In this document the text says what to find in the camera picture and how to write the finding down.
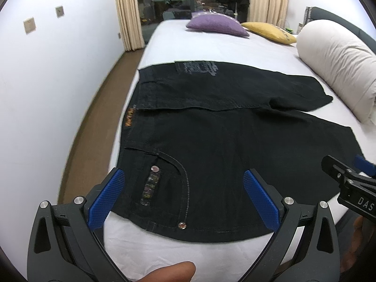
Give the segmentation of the left hand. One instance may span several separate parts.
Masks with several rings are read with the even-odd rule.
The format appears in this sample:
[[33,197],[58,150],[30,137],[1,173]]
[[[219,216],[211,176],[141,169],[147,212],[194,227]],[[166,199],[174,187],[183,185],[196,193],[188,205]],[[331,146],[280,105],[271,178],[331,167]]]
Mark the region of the left hand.
[[196,272],[192,262],[180,262],[172,266],[156,269],[138,282],[189,282]]

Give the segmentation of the right hand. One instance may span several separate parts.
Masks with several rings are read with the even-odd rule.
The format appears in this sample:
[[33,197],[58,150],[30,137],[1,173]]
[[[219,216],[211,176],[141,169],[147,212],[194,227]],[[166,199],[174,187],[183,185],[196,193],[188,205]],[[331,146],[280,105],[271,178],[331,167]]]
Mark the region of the right hand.
[[357,217],[353,226],[354,233],[351,237],[349,250],[344,255],[340,264],[341,273],[348,271],[354,266],[365,249],[365,246],[370,242],[372,235],[375,233],[375,224],[363,216]]

